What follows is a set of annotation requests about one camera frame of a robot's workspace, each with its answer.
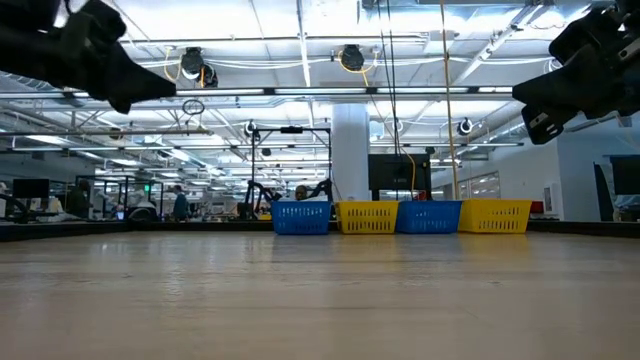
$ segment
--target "wooden surface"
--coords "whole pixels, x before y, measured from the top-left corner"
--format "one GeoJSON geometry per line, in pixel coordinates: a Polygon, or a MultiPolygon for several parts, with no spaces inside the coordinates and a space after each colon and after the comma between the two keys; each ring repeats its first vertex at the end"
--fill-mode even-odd
{"type": "Polygon", "coordinates": [[[640,241],[123,233],[0,244],[2,359],[639,359],[640,241]]]}

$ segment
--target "blue basket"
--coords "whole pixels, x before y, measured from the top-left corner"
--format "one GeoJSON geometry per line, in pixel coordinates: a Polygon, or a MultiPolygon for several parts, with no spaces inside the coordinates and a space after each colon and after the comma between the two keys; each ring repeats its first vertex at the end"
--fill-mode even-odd
{"type": "Polygon", "coordinates": [[[279,235],[324,235],[329,233],[331,203],[328,201],[274,201],[273,229],[279,235]]]}
{"type": "Polygon", "coordinates": [[[458,231],[462,201],[403,201],[396,230],[406,234],[450,234],[458,231]]]}

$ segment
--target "white pillar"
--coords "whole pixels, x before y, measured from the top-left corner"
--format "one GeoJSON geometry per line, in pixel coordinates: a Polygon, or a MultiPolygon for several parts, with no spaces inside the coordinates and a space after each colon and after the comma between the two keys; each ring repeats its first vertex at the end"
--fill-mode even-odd
{"type": "Polygon", "coordinates": [[[365,104],[335,104],[331,122],[333,197],[370,200],[369,113],[365,104]]]}

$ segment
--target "yellow basket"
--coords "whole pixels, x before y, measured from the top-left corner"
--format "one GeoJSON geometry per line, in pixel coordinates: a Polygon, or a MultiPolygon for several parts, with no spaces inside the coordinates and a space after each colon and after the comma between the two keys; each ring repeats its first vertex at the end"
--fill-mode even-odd
{"type": "Polygon", "coordinates": [[[470,199],[462,203],[459,231],[522,234],[527,231],[531,200],[470,199]]]}
{"type": "Polygon", "coordinates": [[[343,234],[393,234],[398,202],[341,201],[336,204],[336,215],[343,234]]]}

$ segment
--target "plastic basket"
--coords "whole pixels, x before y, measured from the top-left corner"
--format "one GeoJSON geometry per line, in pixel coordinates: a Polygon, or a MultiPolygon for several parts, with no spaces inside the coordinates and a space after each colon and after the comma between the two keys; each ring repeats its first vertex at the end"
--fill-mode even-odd
{"type": "Polygon", "coordinates": [[[393,234],[398,216],[397,201],[342,201],[336,215],[343,234],[393,234]]]}
{"type": "Polygon", "coordinates": [[[460,212],[460,231],[522,234],[527,231],[531,200],[465,200],[460,212]]]}
{"type": "Polygon", "coordinates": [[[271,203],[273,229],[279,235],[325,235],[329,233],[331,203],[328,201],[275,201],[271,203]]]}
{"type": "Polygon", "coordinates": [[[406,234],[450,234],[458,231],[462,201],[403,201],[396,230],[406,234]]]}

